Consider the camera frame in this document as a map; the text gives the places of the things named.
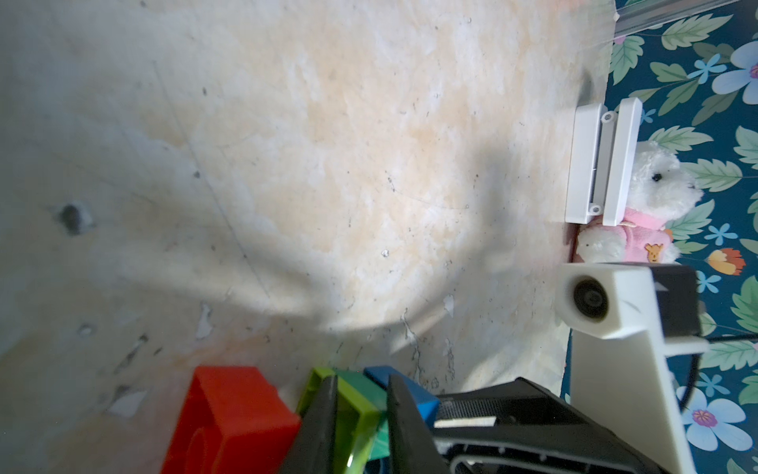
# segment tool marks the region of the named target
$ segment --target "pink clothing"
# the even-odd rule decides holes
[[[660,262],[663,251],[672,245],[671,237],[663,231],[666,221],[626,208],[624,220],[615,227],[602,225],[602,217],[595,218],[588,227],[597,225],[616,232],[626,240],[625,262]]]

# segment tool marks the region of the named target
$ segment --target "stuffed animal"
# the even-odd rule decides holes
[[[579,232],[576,253],[587,263],[672,263],[681,253],[664,226],[687,214],[701,197],[703,191],[674,153],[656,142],[640,142],[624,220],[607,227],[595,218]]]

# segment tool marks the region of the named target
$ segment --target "green toy block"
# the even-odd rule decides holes
[[[390,455],[390,427],[387,424],[387,392],[382,387],[374,383],[369,377],[361,372],[351,372],[347,370],[337,370],[337,375],[352,385],[361,393],[366,400],[371,402],[379,411],[381,411],[381,421],[374,439],[374,447],[368,460],[381,459]]]
[[[338,374],[326,367],[316,367],[311,371],[311,377],[297,404],[300,416],[305,415],[321,381],[330,375]],[[337,382],[337,394],[334,474],[362,474],[384,413],[342,377]]]

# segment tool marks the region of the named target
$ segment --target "camera lens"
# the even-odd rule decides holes
[[[592,319],[603,319],[608,314],[608,295],[603,285],[587,278],[574,287],[574,304],[581,314]]]

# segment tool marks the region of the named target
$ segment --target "floral wallpaper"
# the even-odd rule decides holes
[[[606,105],[644,103],[656,140],[705,196],[666,227],[697,271],[706,337],[758,332],[758,0],[742,0],[614,41]],[[680,397],[690,357],[669,368]],[[570,357],[562,395],[570,379]],[[758,472],[758,344],[711,344],[682,423],[700,474]]]

